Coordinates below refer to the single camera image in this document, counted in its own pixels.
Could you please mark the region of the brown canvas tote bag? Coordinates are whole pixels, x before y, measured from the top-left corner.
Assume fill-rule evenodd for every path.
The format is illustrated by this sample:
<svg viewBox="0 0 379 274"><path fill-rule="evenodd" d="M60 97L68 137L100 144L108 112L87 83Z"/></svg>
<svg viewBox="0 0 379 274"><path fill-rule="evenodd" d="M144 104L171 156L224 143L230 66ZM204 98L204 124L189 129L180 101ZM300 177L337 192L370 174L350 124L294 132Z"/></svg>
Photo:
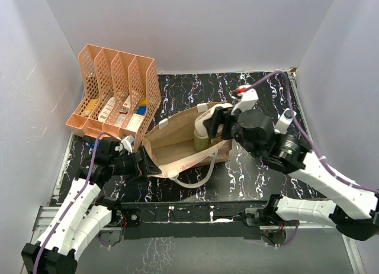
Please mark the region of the brown canvas tote bag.
<svg viewBox="0 0 379 274"><path fill-rule="evenodd" d="M197 117L213 106L232 107L227 102L210 102L178 112L165 118L148 132L142 140L148 155L162 171L160 175L148 176L170 179L181 187L192 189L205 185L218 162L230 159L231 140L223 140L208 149L197 152L194 149L194 123ZM184 183L179 174L196 166L208 165L207 175L196 183Z"/></svg>

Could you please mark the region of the white bottle with black cap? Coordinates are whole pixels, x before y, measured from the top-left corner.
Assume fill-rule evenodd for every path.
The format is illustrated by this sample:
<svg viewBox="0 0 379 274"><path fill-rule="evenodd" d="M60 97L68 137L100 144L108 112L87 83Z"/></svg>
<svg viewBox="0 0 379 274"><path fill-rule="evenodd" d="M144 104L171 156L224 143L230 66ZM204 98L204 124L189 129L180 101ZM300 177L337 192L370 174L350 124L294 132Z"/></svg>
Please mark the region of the white bottle with black cap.
<svg viewBox="0 0 379 274"><path fill-rule="evenodd" d="M276 133L285 134L291 125L292 121L296 117L296 112L287 108L279 117L278 121L274 126L274 131Z"/></svg>

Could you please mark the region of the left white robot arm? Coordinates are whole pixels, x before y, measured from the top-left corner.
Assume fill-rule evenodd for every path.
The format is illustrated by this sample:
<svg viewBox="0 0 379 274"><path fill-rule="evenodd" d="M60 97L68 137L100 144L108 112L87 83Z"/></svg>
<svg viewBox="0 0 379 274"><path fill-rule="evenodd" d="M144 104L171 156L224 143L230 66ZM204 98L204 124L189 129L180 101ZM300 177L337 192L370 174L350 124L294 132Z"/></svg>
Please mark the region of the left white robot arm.
<svg viewBox="0 0 379 274"><path fill-rule="evenodd" d="M147 149L126 149L126 143L105 137L96 140L69 193L44 233L21 252L27 273L75 273L80 255L107 225L125 228L121 202L99 193L113 176L137 179L160 173Z"/></svg>

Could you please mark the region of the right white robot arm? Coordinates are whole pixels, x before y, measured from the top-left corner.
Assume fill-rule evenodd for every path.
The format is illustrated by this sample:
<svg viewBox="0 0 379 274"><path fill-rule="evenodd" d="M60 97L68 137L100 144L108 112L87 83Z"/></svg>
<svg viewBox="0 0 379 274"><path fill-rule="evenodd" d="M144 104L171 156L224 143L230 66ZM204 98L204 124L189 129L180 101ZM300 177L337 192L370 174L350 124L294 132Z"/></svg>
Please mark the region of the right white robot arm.
<svg viewBox="0 0 379 274"><path fill-rule="evenodd" d="M234 139L251 156L325 196L323 200L292 199L271 195L262 209L248 211L245 220L272 225L308 221L335 227L343 235L365 241L378 234L378 192L368 191L333 170L315 149L286 132L296 115L286 109L277 123L260 111L241 111L230 104L215 105L195 120L199 136Z"/></svg>

